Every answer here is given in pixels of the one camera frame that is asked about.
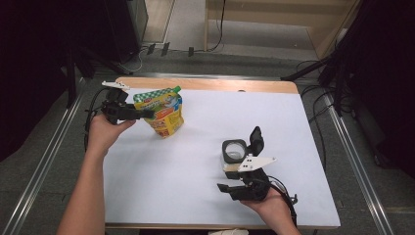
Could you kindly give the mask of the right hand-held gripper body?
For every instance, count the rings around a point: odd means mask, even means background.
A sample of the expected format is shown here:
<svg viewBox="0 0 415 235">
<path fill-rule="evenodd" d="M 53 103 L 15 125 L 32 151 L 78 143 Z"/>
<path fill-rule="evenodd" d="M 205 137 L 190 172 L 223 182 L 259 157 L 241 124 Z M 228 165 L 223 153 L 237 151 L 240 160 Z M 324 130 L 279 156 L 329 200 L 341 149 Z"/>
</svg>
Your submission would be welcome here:
<svg viewBox="0 0 415 235">
<path fill-rule="evenodd" d="M 223 168 L 228 179 L 241 180 L 243 185 L 217 184 L 220 192 L 228 193 L 234 201 L 262 201 L 270 188 L 267 174 L 262 169 L 273 164 L 275 158 L 246 157 L 241 163 L 226 164 Z"/>
</svg>

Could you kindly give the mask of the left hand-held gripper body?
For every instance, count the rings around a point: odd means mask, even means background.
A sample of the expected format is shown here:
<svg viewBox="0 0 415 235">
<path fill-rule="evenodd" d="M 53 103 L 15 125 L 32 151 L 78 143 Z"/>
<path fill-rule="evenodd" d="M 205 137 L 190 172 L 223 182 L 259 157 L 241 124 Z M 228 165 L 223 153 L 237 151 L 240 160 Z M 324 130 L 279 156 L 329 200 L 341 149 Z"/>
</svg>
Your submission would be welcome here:
<svg viewBox="0 0 415 235">
<path fill-rule="evenodd" d="M 122 82 L 103 81 L 102 85 L 108 90 L 105 101 L 102 103 L 102 112 L 112 124 L 119 120 L 136 119 L 136 110 L 132 104 L 125 102 L 128 94 L 125 90 L 129 87 Z"/>
</svg>

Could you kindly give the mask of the yellow spouted food pouch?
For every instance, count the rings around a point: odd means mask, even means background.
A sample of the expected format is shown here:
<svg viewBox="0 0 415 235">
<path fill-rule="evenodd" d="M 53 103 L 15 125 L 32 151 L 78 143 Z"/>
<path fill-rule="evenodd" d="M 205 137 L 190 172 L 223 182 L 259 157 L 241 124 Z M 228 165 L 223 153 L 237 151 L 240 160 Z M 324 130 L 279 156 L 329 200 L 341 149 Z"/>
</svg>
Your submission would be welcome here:
<svg viewBox="0 0 415 235">
<path fill-rule="evenodd" d="M 175 86 L 133 95 L 137 110 L 154 112 L 145 121 L 162 138 L 173 135 L 184 123 L 180 91 L 181 87 Z"/>
</svg>

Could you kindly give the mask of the person's left hand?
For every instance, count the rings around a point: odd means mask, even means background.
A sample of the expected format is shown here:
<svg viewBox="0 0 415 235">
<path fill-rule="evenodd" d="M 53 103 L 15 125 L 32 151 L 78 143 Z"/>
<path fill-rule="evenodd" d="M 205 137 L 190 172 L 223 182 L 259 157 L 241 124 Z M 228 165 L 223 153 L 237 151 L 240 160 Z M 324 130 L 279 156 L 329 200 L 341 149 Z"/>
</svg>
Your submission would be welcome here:
<svg viewBox="0 0 415 235">
<path fill-rule="evenodd" d="M 119 135 L 134 124 L 135 120 L 126 120 L 119 124 L 111 124 L 104 115 L 93 117 L 88 132 L 86 152 L 105 155 Z"/>
</svg>

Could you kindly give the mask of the person's right hand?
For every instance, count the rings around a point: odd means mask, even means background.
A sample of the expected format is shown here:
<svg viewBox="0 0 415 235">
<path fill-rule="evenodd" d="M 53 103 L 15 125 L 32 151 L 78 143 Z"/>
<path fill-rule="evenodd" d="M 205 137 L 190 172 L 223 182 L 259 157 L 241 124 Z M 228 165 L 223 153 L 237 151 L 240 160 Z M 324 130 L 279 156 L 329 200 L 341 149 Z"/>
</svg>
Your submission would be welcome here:
<svg viewBox="0 0 415 235">
<path fill-rule="evenodd" d="M 269 189 L 263 201 L 242 201 L 242 204 L 255 211 L 265 224 L 276 233 L 283 234 L 294 229 L 290 210 L 283 197 L 274 189 Z"/>
</svg>

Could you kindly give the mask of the black metal stand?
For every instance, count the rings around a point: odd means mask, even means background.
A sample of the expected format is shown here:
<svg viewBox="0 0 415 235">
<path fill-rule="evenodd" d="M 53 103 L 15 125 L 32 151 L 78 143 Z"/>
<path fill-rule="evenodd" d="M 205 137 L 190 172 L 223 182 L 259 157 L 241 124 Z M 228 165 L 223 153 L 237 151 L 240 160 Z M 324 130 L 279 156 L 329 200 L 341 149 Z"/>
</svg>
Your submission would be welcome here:
<svg viewBox="0 0 415 235">
<path fill-rule="evenodd" d="M 77 95 L 75 69 L 78 69 L 81 74 L 86 77 L 92 78 L 95 74 L 95 70 L 92 64 L 89 62 L 90 59 L 97 61 L 99 64 L 114 71 L 115 73 L 127 74 L 126 70 L 121 69 L 119 66 L 116 66 L 92 50 L 85 47 L 80 47 L 74 43 L 68 43 L 66 46 L 66 73 L 69 93 L 69 99 L 67 103 L 68 108 L 74 104 L 75 97 Z"/>
</svg>

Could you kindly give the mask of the black cabinet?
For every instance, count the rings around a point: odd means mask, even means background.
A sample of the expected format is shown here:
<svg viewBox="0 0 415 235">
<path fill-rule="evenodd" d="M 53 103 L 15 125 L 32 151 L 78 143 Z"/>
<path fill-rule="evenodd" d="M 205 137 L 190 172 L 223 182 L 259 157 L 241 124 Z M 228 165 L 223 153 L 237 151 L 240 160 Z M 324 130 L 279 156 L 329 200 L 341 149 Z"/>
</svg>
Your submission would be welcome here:
<svg viewBox="0 0 415 235">
<path fill-rule="evenodd" d="M 145 0 L 104 0 L 115 42 L 115 58 L 125 63 L 143 44 L 149 15 Z"/>
</svg>

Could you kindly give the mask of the black curtain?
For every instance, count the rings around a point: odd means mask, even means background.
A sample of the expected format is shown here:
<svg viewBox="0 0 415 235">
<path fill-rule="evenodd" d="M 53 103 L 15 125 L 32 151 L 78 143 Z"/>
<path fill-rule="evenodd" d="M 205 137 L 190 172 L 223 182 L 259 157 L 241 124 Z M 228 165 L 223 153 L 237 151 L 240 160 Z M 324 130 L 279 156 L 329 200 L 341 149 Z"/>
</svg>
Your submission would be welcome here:
<svg viewBox="0 0 415 235">
<path fill-rule="evenodd" d="M 66 46 L 84 0 L 0 0 L 0 162 L 68 92 Z"/>
<path fill-rule="evenodd" d="M 379 164 L 415 178 L 415 0 L 362 0 L 336 58 Z"/>
</svg>

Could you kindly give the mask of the black stand leg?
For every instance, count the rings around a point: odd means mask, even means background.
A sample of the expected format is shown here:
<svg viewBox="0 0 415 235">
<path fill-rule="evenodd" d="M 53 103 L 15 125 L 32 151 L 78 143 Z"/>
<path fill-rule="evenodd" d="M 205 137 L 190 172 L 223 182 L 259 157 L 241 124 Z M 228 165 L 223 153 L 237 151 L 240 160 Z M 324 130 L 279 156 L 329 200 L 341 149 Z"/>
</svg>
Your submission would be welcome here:
<svg viewBox="0 0 415 235">
<path fill-rule="evenodd" d="M 330 57 L 326 57 L 326 58 L 323 58 L 322 60 L 315 61 L 313 64 L 303 68 L 302 70 L 298 70 L 297 72 L 287 75 L 287 76 L 282 76 L 281 80 L 282 81 L 295 81 L 312 71 L 316 71 L 320 69 L 321 67 L 325 66 L 330 60 L 331 60 Z"/>
</svg>

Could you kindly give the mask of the long metal floor rail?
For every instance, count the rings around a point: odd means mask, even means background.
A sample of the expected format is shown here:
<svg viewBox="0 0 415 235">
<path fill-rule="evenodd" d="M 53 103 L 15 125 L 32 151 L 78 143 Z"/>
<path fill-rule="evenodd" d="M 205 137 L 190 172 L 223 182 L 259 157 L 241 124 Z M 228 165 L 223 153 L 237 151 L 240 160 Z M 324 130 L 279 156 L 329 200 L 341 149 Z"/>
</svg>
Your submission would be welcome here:
<svg viewBox="0 0 415 235">
<path fill-rule="evenodd" d="M 387 212 L 371 182 L 367 170 L 360 159 L 360 155 L 350 136 L 346 121 L 334 108 L 330 107 L 330 116 L 338 135 L 346 151 L 346 156 L 352 168 L 353 174 L 359 185 L 367 208 L 372 216 L 379 235 L 395 235 Z"/>
<path fill-rule="evenodd" d="M 37 194 L 45 180 L 45 177 L 60 149 L 60 146 L 68 132 L 69 126 L 79 108 L 82 96 L 78 95 L 74 103 L 66 109 L 50 140 L 45 152 L 36 166 L 36 169 L 28 181 L 23 193 L 19 196 L 17 205 L 9 218 L 1 235 L 19 235 L 23 223 L 37 197 Z"/>
</svg>

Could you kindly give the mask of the light wooden frame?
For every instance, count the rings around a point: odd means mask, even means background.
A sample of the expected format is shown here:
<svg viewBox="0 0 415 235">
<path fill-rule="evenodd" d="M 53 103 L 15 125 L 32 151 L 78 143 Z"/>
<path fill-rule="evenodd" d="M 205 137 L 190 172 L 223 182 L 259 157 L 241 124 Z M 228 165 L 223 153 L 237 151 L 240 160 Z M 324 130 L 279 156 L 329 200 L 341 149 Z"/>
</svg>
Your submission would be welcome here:
<svg viewBox="0 0 415 235">
<path fill-rule="evenodd" d="M 362 0 L 205 0 L 204 48 L 208 48 L 208 21 L 305 26 L 319 59 L 335 48 L 341 31 L 353 22 Z"/>
</svg>

